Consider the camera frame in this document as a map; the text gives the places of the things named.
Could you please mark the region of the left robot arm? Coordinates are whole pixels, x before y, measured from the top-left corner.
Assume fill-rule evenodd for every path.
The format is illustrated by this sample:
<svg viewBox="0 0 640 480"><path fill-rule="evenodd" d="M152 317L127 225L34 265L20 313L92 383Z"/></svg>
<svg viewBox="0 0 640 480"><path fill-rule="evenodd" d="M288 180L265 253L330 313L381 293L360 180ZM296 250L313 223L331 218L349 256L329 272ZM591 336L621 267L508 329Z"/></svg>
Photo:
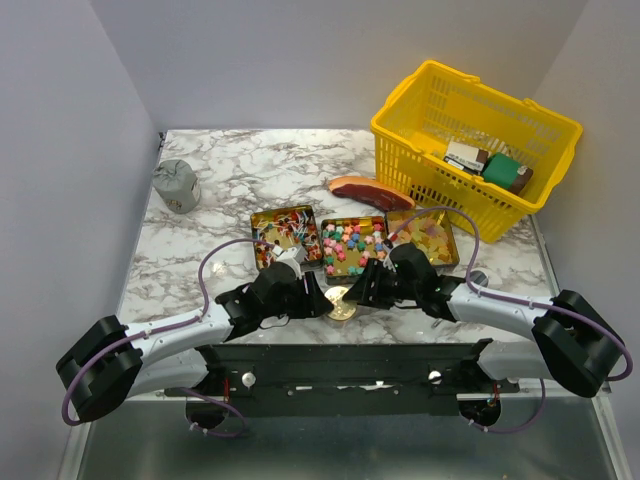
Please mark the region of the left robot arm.
<svg viewBox="0 0 640 480"><path fill-rule="evenodd" d="M103 317L56 364L65 387L63 421L77 426L113 412L166 359L244 337L272 317L317 318L332 309L313 272L277 262L254 281L206 300L201 311L136 325Z"/></svg>

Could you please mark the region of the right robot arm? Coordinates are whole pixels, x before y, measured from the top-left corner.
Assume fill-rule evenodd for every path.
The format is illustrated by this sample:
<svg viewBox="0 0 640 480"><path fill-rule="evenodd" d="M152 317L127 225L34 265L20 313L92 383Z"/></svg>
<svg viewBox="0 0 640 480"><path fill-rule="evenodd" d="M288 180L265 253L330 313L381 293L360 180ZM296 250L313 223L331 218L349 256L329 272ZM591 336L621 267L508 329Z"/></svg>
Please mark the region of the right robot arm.
<svg viewBox="0 0 640 480"><path fill-rule="evenodd" d="M550 299L510 297L466 278L438 274L412 244L395 247L383 261L369 259L343 298L385 310L409 300L435 319L520 336L512 347L487 346L461 365L461 382L474 392L495 380L539 378L591 398L623 354L621 337L580 294L563 290Z"/></svg>

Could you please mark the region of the tin of lollipops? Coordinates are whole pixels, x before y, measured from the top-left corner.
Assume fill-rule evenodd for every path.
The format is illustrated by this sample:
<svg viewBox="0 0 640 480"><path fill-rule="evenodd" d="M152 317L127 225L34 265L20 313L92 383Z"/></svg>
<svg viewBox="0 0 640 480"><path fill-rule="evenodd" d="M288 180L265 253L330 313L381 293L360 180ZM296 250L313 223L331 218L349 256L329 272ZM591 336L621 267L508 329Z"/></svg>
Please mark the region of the tin of lollipops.
<svg viewBox="0 0 640 480"><path fill-rule="evenodd" d="M319 267L323 261L320 234L310 205L299 205L253 213L252 236L283 249L303 247L303 267Z"/></svg>

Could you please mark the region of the round jar lid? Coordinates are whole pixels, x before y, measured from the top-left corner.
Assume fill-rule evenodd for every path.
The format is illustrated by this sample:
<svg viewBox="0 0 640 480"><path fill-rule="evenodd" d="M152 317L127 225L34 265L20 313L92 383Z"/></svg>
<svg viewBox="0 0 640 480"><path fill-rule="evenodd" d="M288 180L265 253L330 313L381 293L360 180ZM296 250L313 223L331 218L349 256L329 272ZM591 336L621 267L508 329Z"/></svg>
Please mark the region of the round jar lid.
<svg viewBox="0 0 640 480"><path fill-rule="evenodd" d="M327 314L330 319L344 322L356 314L357 304L344 299L348 291L346 286L333 286L325 292L325 297L333 306L333 309Z"/></svg>

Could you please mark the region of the tin of star candies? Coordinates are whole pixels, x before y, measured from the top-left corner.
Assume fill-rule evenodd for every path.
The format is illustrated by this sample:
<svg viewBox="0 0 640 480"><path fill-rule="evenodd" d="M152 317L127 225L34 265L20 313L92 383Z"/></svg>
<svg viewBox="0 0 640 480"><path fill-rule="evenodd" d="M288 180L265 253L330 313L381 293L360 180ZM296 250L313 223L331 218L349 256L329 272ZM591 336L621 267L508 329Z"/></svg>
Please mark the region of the tin of star candies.
<svg viewBox="0 0 640 480"><path fill-rule="evenodd" d="M354 283L369 259L384 261L387 257L383 216L327 219L321 223L321 235L329 285Z"/></svg>

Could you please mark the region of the tin of popsicle gummies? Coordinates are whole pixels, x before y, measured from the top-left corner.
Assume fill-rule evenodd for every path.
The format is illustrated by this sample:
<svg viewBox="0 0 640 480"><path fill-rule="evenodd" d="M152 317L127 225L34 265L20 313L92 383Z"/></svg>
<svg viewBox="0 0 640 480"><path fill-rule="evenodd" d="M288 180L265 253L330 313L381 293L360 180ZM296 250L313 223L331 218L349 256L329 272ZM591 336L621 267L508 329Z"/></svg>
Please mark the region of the tin of popsicle gummies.
<svg viewBox="0 0 640 480"><path fill-rule="evenodd" d="M414 244L436 268L457 266L460 258L448 214L445 211L431 212L403 226L416 212L417 209L391 211L385 215L388 233L392 235L398 231L393 243Z"/></svg>

